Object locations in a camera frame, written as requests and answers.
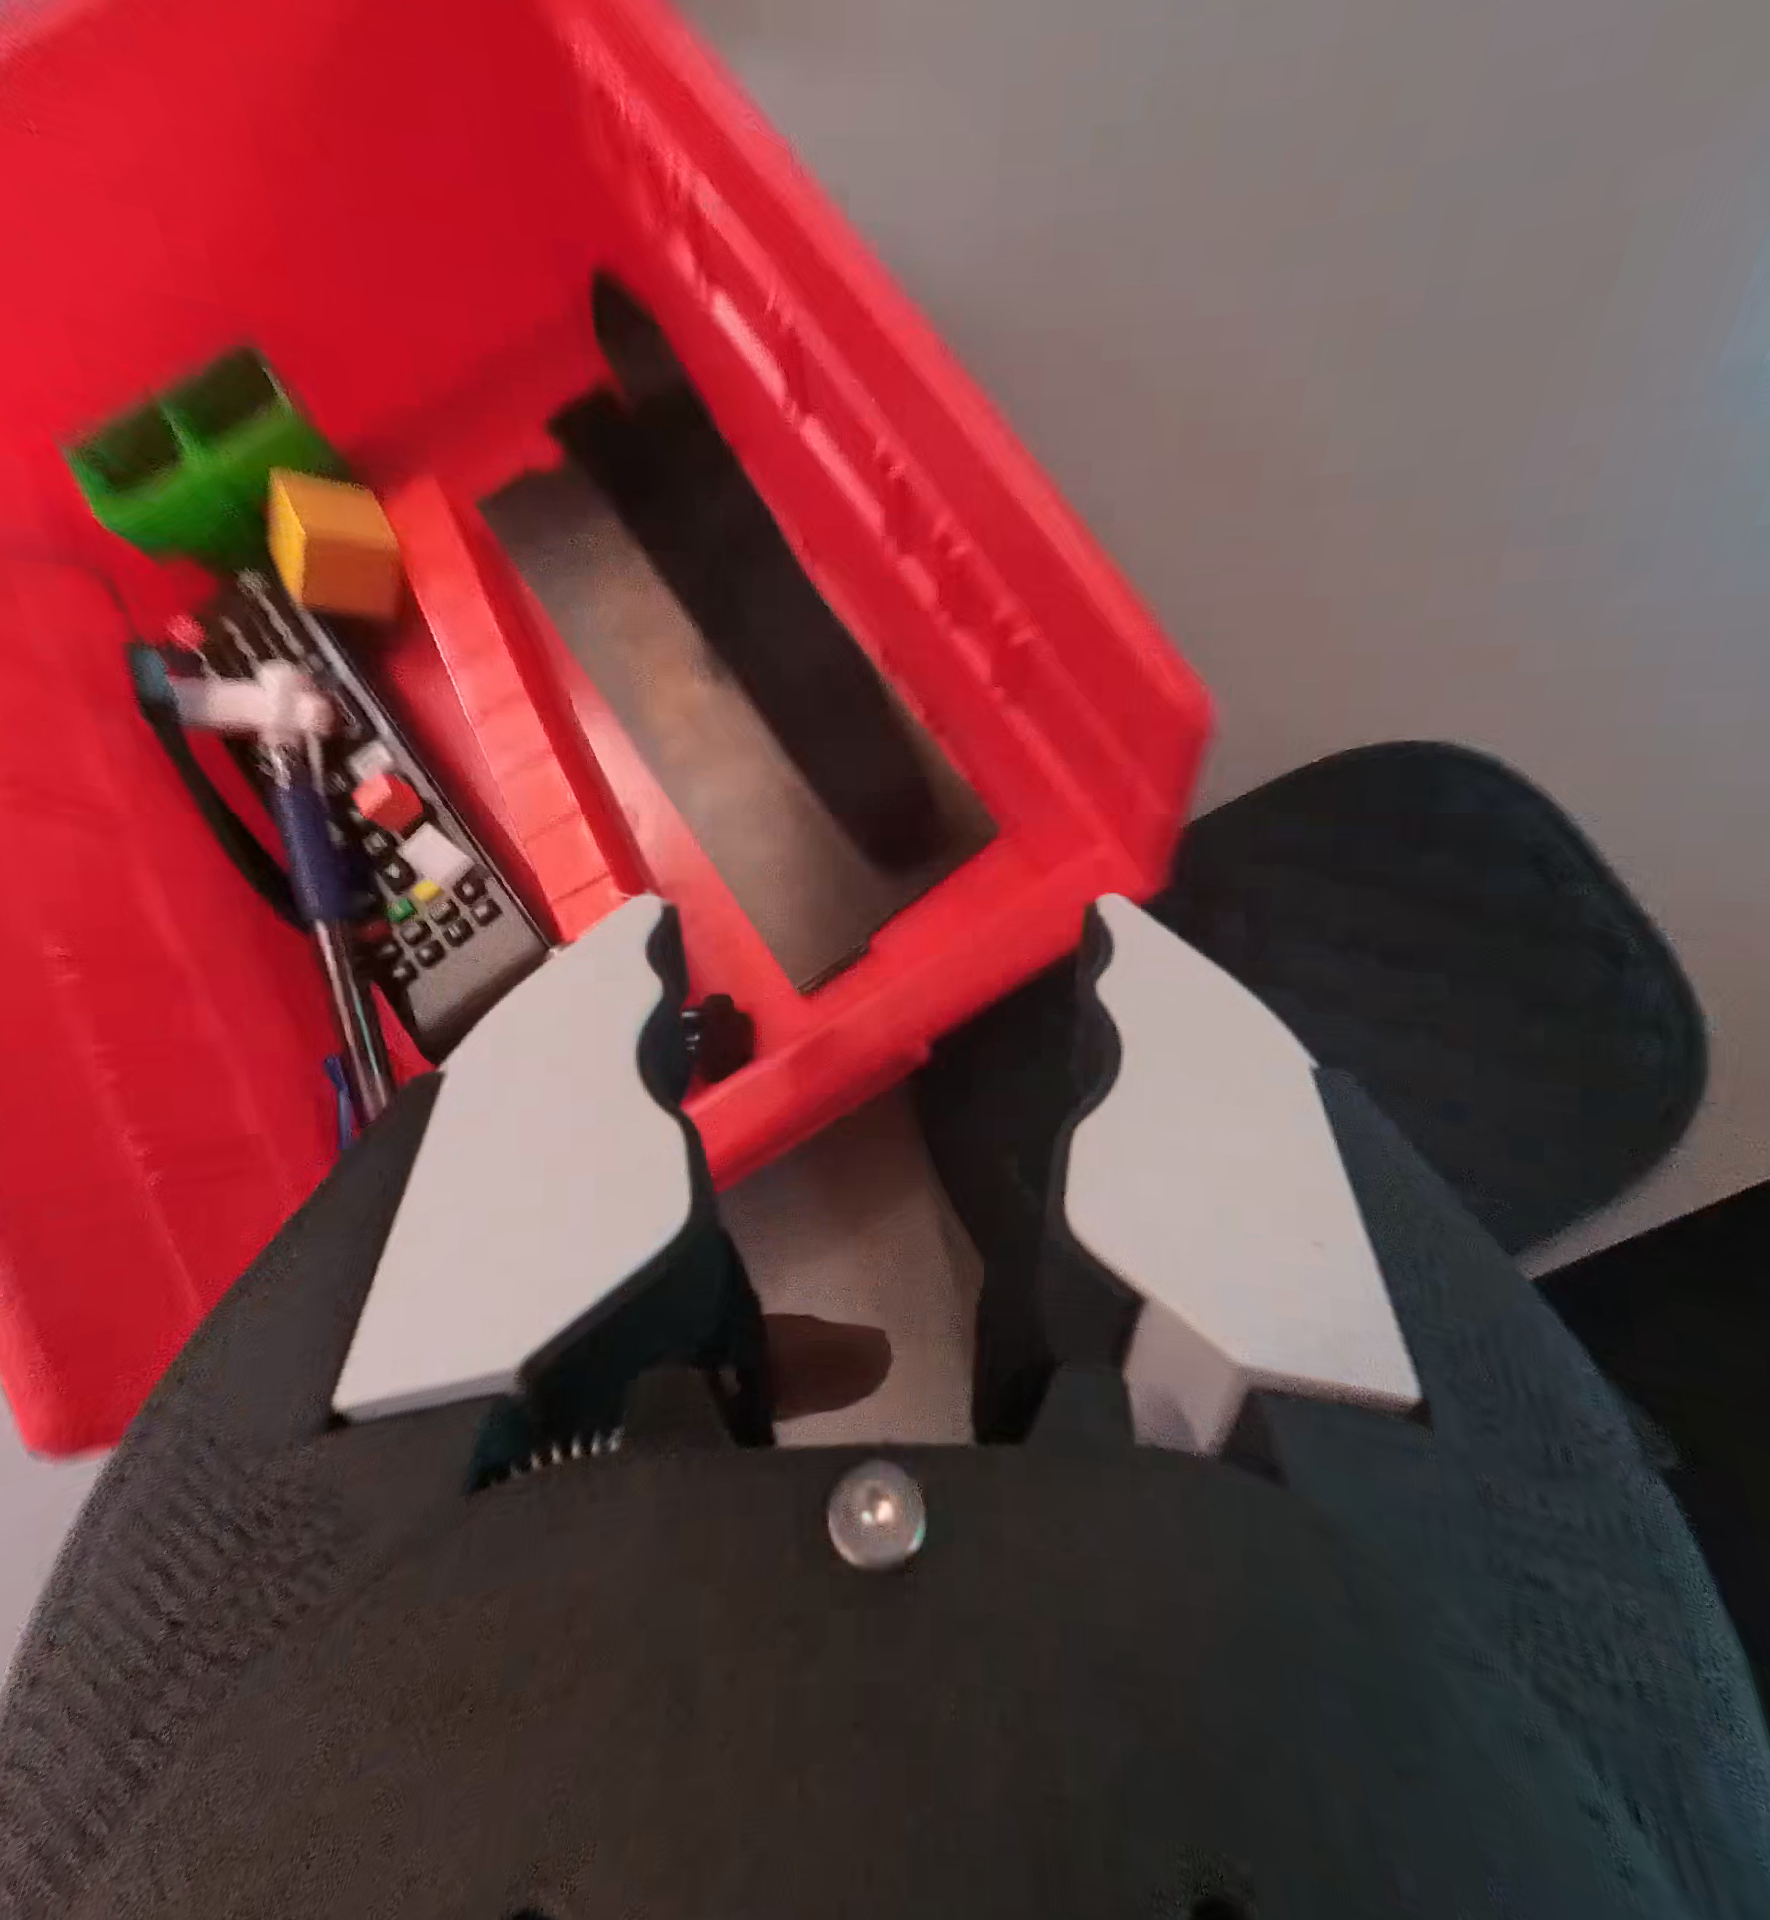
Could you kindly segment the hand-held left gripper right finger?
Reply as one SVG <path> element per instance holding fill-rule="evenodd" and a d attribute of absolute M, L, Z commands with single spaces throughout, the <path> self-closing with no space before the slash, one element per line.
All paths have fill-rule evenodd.
<path fill-rule="evenodd" d="M 1251 1395 L 1408 1416 L 1418 1373 L 1312 1052 L 1125 896 L 1092 910 L 1117 1064 L 1070 1123 L 1063 1221 L 1132 1311 L 1138 1440 L 1222 1452 Z"/>

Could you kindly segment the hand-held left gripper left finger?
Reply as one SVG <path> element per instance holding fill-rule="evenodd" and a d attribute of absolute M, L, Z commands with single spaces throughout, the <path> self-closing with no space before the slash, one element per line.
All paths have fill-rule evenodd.
<path fill-rule="evenodd" d="M 504 1393 L 703 1221 L 685 998 L 678 914 L 633 896 L 456 1045 L 336 1381 L 344 1419 Z"/>

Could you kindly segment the red plastic bin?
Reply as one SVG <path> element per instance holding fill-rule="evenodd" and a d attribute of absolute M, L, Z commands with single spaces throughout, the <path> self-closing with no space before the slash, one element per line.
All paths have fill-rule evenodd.
<path fill-rule="evenodd" d="M 995 841 L 794 991 L 483 501 L 598 380 L 613 274 Z M 760 1029 L 730 1187 L 1173 862 L 1213 712 L 1029 449 L 668 5 L 48 5 L 0 25 L 0 1381 L 110 1447 L 339 1149 L 318 962 L 131 689 L 202 602 L 65 453 L 258 350 L 404 519 L 388 667 L 564 935 L 651 875 Z"/>

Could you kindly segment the person's left hand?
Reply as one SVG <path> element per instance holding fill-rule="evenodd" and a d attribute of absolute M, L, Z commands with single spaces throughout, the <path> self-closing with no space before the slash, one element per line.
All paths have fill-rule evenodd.
<path fill-rule="evenodd" d="M 884 1330 L 809 1313 L 764 1319 L 776 1423 L 864 1405 L 889 1379 L 893 1344 Z"/>

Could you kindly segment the yellow block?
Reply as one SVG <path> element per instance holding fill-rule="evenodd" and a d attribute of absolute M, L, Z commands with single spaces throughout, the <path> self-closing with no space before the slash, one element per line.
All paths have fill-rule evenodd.
<path fill-rule="evenodd" d="M 392 524 L 366 487 L 272 468 L 268 551 L 287 596 L 320 617 L 388 625 L 404 602 Z"/>

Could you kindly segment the green plastic block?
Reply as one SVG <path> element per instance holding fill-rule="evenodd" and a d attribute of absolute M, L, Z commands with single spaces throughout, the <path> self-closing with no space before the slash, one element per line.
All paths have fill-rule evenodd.
<path fill-rule="evenodd" d="M 268 569 L 275 472 L 346 480 L 346 460 L 261 350 L 239 346 L 136 403 L 61 456 L 116 539 L 209 572 Z"/>

